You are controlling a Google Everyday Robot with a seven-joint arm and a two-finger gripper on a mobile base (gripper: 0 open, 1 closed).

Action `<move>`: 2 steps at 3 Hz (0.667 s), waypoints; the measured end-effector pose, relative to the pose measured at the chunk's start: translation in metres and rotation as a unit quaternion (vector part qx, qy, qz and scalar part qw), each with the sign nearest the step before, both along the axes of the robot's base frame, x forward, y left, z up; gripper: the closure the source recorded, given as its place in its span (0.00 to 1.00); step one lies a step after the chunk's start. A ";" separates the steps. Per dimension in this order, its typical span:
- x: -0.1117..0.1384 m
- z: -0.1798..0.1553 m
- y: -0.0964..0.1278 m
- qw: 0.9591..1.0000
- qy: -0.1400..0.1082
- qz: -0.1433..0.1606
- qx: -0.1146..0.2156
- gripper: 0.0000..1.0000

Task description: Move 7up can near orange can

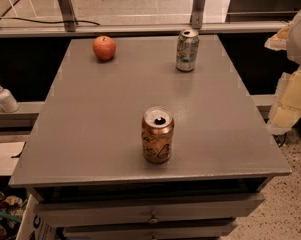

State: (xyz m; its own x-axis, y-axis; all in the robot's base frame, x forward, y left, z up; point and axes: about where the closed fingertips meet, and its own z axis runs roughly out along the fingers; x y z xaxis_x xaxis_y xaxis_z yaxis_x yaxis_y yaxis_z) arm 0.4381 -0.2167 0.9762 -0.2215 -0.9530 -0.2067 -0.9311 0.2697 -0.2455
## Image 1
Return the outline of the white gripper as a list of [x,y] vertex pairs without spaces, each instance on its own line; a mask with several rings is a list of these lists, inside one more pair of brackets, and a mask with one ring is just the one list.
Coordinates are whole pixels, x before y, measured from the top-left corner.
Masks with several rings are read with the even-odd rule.
[[[265,48],[287,49],[289,60],[301,65],[301,10],[290,24],[268,38]],[[274,104],[269,112],[267,129],[272,135],[283,135],[301,118],[301,66],[292,74],[283,73],[278,81]]]

